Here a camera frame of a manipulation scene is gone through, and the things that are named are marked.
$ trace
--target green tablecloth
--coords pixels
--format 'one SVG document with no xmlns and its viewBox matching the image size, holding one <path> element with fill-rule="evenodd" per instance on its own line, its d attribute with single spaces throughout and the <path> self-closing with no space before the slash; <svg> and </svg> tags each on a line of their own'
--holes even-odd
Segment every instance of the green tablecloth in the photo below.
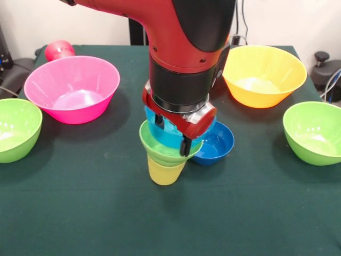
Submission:
<svg viewBox="0 0 341 256">
<path fill-rule="evenodd" d="M 289 106 L 319 100 L 310 78 L 263 110 L 237 103 L 220 81 L 211 98 L 235 148 L 211 167 L 188 163 L 177 183 L 160 187 L 138 135 L 148 49 L 75 50 L 112 62 L 120 87 L 91 123 L 44 115 L 32 152 L 0 165 L 1 256 L 341 254 L 341 166 L 301 162 L 282 128 Z"/>
</svg>

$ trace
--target yellow cup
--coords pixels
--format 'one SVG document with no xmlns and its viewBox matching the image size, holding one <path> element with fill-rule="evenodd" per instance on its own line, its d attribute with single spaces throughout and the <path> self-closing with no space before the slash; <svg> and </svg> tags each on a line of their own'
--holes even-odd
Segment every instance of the yellow cup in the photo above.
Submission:
<svg viewBox="0 0 341 256">
<path fill-rule="evenodd" d="M 148 158 L 148 169 L 150 178 L 158 185 L 168 186 L 179 178 L 186 161 L 177 166 L 162 166 L 157 164 L 150 156 Z"/>
</svg>

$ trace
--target plastic cup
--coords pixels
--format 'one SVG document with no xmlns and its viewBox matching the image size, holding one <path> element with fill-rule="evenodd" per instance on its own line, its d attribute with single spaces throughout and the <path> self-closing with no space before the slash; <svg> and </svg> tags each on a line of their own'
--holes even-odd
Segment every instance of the plastic cup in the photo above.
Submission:
<svg viewBox="0 0 341 256">
<path fill-rule="evenodd" d="M 181 142 L 182 142 L 182 133 L 176 128 L 174 124 L 172 124 L 168 119 L 164 118 L 165 127 L 161 129 L 158 125 L 155 124 L 155 113 L 153 110 L 148 108 L 147 106 L 144 107 L 145 115 L 149 121 L 149 129 L 153 137 L 159 141 L 161 144 L 169 147 L 180 149 Z M 214 126 L 216 119 L 212 122 L 210 127 L 207 131 L 200 136 L 199 138 L 192 140 L 191 148 L 195 148 L 198 144 L 202 142 L 204 139 L 205 134 L 207 134 Z"/>
<path fill-rule="evenodd" d="M 186 162 L 177 166 L 162 166 L 156 163 L 150 156 L 148 158 L 148 169 L 150 178 L 158 185 L 168 186 L 179 178 Z"/>
<path fill-rule="evenodd" d="M 202 147 L 202 142 L 192 148 L 189 156 L 180 155 L 180 151 L 168 148 L 158 142 L 150 132 L 148 120 L 140 126 L 140 139 L 147 151 L 150 178 L 159 185 L 173 184 L 180 176 L 187 160 Z"/>
<path fill-rule="evenodd" d="M 162 166 L 173 167 L 186 162 L 193 157 L 202 147 L 202 142 L 192 148 L 187 157 L 181 156 L 180 151 L 175 148 L 169 148 L 158 142 L 150 132 L 148 120 L 140 126 L 140 139 L 147 151 L 147 154 L 156 163 Z"/>
</svg>

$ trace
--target light blue cup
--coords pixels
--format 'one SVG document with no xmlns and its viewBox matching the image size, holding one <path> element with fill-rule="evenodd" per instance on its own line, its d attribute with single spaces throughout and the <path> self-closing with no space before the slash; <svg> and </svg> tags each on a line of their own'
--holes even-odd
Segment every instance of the light blue cup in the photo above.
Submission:
<svg viewBox="0 0 341 256">
<path fill-rule="evenodd" d="M 182 133 L 177 130 L 176 126 L 173 125 L 168 119 L 164 118 L 165 127 L 164 129 L 161 129 L 159 126 L 155 124 L 155 113 L 147 106 L 144 107 L 144 111 L 148 120 L 150 132 L 154 136 L 154 138 L 161 144 L 165 145 L 166 147 L 180 149 L 183 137 Z M 216 118 L 214 119 L 208 130 L 202 136 L 195 140 L 192 140 L 191 148 L 201 143 L 205 134 L 214 127 L 215 123 Z"/>
</svg>

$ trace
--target pink bowl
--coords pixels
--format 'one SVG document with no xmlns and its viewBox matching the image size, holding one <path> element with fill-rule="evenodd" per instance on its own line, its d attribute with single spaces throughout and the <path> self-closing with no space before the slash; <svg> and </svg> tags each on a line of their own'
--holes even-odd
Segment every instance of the pink bowl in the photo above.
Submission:
<svg viewBox="0 0 341 256">
<path fill-rule="evenodd" d="M 107 108 L 120 82 L 109 62 L 73 56 L 48 62 L 33 71 L 24 85 L 29 101 L 66 124 L 83 124 Z"/>
</svg>

